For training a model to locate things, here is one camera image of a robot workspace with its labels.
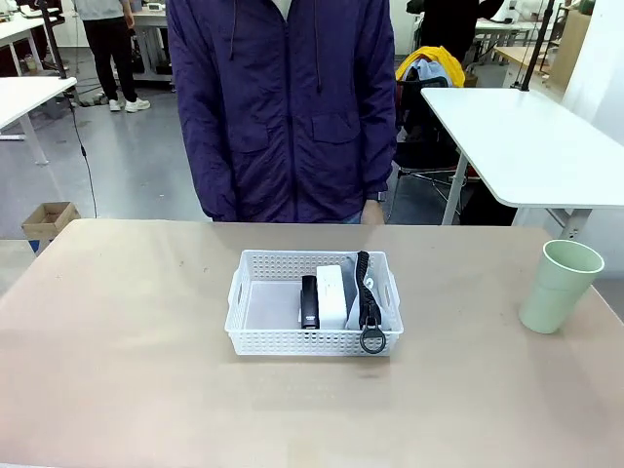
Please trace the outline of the wooden top table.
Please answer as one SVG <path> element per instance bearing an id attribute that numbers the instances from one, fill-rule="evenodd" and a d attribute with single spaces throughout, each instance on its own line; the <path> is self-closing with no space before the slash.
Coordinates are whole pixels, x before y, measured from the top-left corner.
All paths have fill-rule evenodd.
<path id="1" fill-rule="evenodd" d="M 521 85 L 524 82 L 528 71 L 528 66 L 532 58 L 533 46 L 495 46 L 494 56 L 501 59 L 501 63 L 505 67 L 505 74 L 502 86 L 510 88 L 515 83 Z M 551 77 L 551 67 L 556 58 L 558 48 L 554 51 L 547 51 L 541 48 L 537 56 L 537 62 L 532 71 L 529 87 L 552 88 L 553 84 L 549 82 Z"/>

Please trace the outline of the yellow jacket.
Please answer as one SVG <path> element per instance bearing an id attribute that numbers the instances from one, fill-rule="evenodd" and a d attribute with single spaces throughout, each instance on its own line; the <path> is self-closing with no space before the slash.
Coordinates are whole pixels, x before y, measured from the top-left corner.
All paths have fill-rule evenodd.
<path id="1" fill-rule="evenodd" d="M 457 58 L 444 47 L 424 46 L 411 53 L 399 65 L 395 72 L 397 82 L 404 81 L 410 70 L 425 71 L 424 80 L 443 77 L 448 85 L 455 88 L 463 88 L 465 74 Z"/>

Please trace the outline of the grey equipment workbench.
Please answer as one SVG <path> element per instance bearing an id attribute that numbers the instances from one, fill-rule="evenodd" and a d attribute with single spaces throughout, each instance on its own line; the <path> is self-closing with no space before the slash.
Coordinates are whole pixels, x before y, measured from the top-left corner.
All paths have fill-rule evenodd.
<path id="1" fill-rule="evenodd" d="M 142 68 L 134 74 L 139 82 L 174 85 L 171 61 L 166 54 L 167 41 L 162 31 L 167 29 L 164 4 L 148 3 L 134 12 L 135 39 Z"/>

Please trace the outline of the person's left hand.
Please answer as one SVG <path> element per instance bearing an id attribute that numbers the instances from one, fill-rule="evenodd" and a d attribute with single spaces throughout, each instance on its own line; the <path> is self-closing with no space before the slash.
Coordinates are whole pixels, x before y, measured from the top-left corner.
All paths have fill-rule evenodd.
<path id="1" fill-rule="evenodd" d="M 361 223 L 365 225 L 383 225 L 385 216 L 380 202 L 376 200 L 367 200 L 364 204 Z"/>

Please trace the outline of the brown cardboard box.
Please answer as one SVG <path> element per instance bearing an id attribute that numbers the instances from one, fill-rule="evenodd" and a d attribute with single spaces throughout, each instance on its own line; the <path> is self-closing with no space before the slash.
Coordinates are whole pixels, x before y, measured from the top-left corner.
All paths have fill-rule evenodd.
<path id="1" fill-rule="evenodd" d="M 80 217 L 71 202 L 43 203 L 21 224 L 21 229 L 34 254 L 39 255 L 71 221 Z"/>

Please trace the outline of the person in purple jacket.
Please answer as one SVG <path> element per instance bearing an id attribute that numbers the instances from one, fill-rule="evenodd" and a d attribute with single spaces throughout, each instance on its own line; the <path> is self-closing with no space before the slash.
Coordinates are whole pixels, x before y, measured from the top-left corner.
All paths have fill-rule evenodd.
<path id="1" fill-rule="evenodd" d="M 205 215 L 361 223 L 397 142 L 389 0 L 168 0 L 167 21 Z"/>

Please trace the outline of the white rectangular adapter box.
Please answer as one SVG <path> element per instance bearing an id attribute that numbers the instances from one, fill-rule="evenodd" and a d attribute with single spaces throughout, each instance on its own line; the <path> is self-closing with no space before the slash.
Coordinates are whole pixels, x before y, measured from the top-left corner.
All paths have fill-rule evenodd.
<path id="1" fill-rule="evenodd" d="M 340 266 L 318 266 L 316 280 L 320 329 L 342 330 L 347 321 L 347 307 Z"/>

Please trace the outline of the black stapler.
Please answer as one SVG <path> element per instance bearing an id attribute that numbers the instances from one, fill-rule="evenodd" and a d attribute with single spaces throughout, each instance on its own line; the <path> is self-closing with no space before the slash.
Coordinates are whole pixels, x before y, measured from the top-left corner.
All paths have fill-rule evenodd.
<path id="1" fill-rule="evenodd" d="M 314 275 L 301 277 L 299 322 L 303 330 L 318 330 L 320 314 L 317 278 Z"/>

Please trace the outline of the black folding chair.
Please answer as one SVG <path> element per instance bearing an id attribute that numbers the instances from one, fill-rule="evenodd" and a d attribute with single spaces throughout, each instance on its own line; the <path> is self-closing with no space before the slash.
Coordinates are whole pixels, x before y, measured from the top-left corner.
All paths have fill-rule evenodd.
<path id="1" fill-rule="evenodd" d="M 397 82 L 396 104 L 397 147 L 393 159 L 396 182 L 388 219 L 398 221 L 406 200 L 400 195 L 402 182 L 425 183 L 442 201 L 450 195 L 459 163 L 459 147 L 422 94 L 427 90 L 446 90 L 445 78 L 420 80 L 401 79 Z"/>

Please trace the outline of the small white desk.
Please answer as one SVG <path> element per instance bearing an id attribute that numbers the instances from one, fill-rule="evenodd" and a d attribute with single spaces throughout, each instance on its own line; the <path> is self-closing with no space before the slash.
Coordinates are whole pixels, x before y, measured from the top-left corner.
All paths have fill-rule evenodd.
<path id="1" fill-rule="evenodd" d="M 29 118 L 29 112 L 62 95 L 77 84 L 75 77 L 20 76 L 0 78 L 0 133 L 19 122 L 35 164 L 46 166 L 49 161 Z"/>

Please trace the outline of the light green plastic cup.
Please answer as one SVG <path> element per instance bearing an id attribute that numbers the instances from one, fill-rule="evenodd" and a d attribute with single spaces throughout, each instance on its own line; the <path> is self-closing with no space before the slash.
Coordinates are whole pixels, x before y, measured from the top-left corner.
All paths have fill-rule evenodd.
<path id="1" fill-rule="evenodd" d="M 533 332 L 556 332 L 604 268 L 602 256 L 584 244 L 561 239 L 545 243 L 519 312 L 521 323 Z"/>

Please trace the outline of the white perforated plastic basket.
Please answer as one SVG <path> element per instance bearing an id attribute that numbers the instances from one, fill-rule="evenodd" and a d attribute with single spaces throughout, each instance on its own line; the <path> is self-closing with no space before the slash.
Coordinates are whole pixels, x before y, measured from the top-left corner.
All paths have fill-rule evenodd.
<path id="1" fill-rule="evenodd" d="M 379 355 L 365 353 L 358 333 L 303 330 L 300 327 L 301 277 L 321 265 L 344 265 L 350 254 L 332 251 L 244 250 L 232 277 L 224 329 L 235 352 L 249 356 L 389 356 L 404 326 L 400 297 L 386 253 L 368 251 L 373 291 L 382 308 L 387 344 Z"/>

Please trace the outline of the large white desk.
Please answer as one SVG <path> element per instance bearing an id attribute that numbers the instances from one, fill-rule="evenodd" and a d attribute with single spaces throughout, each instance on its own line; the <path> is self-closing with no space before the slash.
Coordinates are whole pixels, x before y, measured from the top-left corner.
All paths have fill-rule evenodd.
<path id="1" fill-rule="evenodd" d="M 453 222 L 472 167 L 520 226 L 547 211 L 573 239 L 590 214 L 624 209 L 624 146 L 540 93 L 516 89 L 425 88 L 425 101 L 460 156 L 442 223 Z"/>

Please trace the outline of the grey pouch with black zipper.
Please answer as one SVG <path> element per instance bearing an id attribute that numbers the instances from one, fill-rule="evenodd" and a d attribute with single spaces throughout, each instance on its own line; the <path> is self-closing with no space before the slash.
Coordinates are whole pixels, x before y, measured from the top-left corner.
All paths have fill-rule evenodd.
<path id="1" fill-rule="evenodd" d="M 370 355 L 381 354 L 387 344 L 382 330 L 382 308 L 373 291 L 374 279 L 369 274 L 371 255 L 352 253 L 341 267 L 346 301 L 345 328 L 357 332 L 361 349 Z"/>

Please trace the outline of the black pole stand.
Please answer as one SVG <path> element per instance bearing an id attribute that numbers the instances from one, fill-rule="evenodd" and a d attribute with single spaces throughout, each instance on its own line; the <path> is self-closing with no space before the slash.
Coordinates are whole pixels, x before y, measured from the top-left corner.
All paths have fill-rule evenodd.
<path id="1" fill-rule="evenodd" d="M 544 43 L 544 39 L 547 33 L 548 28 L 550 27 L 551 24 L 551 17 L 553 15 L 553 11 L 554 11 L 554 5 L 555 5 L 555 0 L 548 0 L 546 3 L 546 7 L 543 11 L 543 17 L 542 17 L 542 22 L 540 24 L 539 30 L 538 30 L 538 34 L 535 40 L 535 44 L 530 56 L 530 60 L 528 62 L 528 65 L 526 66 L 526 73 L 525 76 L 523 78 L 522 81 L 520 81 L 520 78 L 517 78 L 514 86 L 522 91 L 522 92 L 527 92 L 529 90 L 529 83 L 530 80 L 533 76 L 533 72 L 535 70 L 535 67 L 537 65 L 538 59 L 539 59 L 539 55 L 540 55 L 540 51 L 542 48 L 542 45 Z"/>
<path id="2" fill-rule="evenodd" d="M 61 60 L 60 53 L 59 53 L 59 47 L 56 41 L 56 37 L 54 35 L 52 21 L 51 21 L 50 13 L 48 11 L 47 0 L 39 0 L 39 9 L 42 13 L 44 26 L 45 26 L 46 34 L 47 34 L 47 39 L 49 43 L 49 48 L 53 55 L 53 59 L 54 59 L 54 63 L 56 66 L 56 70 L 58 72 L 58 76 L 60 79 L 66 79 L 67 75 L 66 75 L 64 66 L 62 64 L 62 60 Z"/>

